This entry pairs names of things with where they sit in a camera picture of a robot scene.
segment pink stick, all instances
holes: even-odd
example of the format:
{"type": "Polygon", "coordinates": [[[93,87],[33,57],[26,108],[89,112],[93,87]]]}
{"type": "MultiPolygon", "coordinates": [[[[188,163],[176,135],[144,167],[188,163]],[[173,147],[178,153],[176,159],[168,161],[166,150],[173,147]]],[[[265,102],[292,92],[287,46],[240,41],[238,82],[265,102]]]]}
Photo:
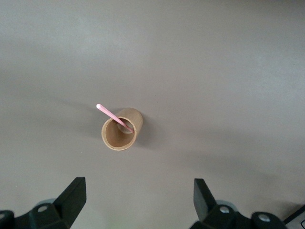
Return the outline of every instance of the pink stick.
{"type": "Polygon", "coordinates": [[[118,122],[122,126],[124,126],[126,129],[128,129],[130,132],[134,132],[132,129],[129,128],[121,119],[119,119],[117,116],[115,116],[113,113],[111,113],[109,110],[107,110],[104,106],[101,104],[97,104],[96,108],[102,111],[104,114],[108,115],[110,118],[112,118],[114,121],[118,122]]]}

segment wooden cup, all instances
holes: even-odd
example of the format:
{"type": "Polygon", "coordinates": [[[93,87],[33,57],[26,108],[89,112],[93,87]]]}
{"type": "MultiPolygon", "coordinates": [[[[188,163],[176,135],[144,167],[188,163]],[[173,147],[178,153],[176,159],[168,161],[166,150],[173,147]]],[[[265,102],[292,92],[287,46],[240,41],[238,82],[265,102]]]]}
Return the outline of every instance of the wooden cup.
{"type": "Polygon", "coordinates": [[[102,127],[102,139],[110,149],[121,151],[128,149],[134,144],[142,128],[143,117],[138,110],[133,108],[125,108],[115,115],[128,127],[133,129],[134,132],[131,133],[128,129],[110,118],[102,127]]]}

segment cylindrical container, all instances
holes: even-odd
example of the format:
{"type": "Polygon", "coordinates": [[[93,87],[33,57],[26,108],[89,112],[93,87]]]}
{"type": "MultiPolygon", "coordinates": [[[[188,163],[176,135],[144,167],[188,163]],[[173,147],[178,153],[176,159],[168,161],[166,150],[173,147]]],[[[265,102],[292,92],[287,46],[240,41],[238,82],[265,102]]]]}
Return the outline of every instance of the cylindrical container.
{"type": "Polygon", "coordinates": [[[133,108],[125,108],[115,115],[128,127],[133,129],[134,132],[131,133],[128,129],[110,118],[102,127],[102,139],[110,149],[125,150],[134,144],[142,128],[143,117],[138,110],[133,108]]]}

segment metal screw head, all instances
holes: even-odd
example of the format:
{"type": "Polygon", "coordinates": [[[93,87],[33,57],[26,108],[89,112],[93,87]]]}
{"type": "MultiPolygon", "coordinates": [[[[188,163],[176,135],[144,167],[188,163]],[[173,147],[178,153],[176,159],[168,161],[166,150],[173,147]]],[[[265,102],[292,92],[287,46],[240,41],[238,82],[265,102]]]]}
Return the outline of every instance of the metal screw head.
{"type": "Polygon", "coordinates": [[[259,214],[258,217],[261,221],[270,222],[270,218],[265,214],[259,214]]]}
{"type": "Polygon", "coordinates": [[[230,212],[229,208],[227,208],[227,207],[225,207],[225,206],[220,207],[219,210],[220,210],[222,213],[229,213],[229,212],[230,212]]]}
{"type": "Polygon", "coordinates": [[[38,212],[43,212],[48,208],[48,206],[41,206],[40,208],[38,208],[38,212]]]}

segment pink straw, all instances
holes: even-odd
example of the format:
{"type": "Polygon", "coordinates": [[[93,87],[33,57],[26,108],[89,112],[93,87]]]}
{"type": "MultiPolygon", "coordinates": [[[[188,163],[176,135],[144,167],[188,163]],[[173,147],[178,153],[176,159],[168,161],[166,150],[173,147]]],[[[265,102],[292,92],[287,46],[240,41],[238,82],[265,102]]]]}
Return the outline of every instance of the pink straw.
{"type": "Polygon", "coordinates": [[[101,104],[97,104],[96,108],[102,111],[104,114],[108,115],[110,118],[112,118],[114,121],[118,122],[122,126],[124,126],[127,130],[130,132],[134,132],[134,130],[130,129],[129,126],[127,126],[121,119],[119,119],[117,116],[115,116],[113,113],[111,113],[109,110],[107,110],[104,106],[101,104]]]}

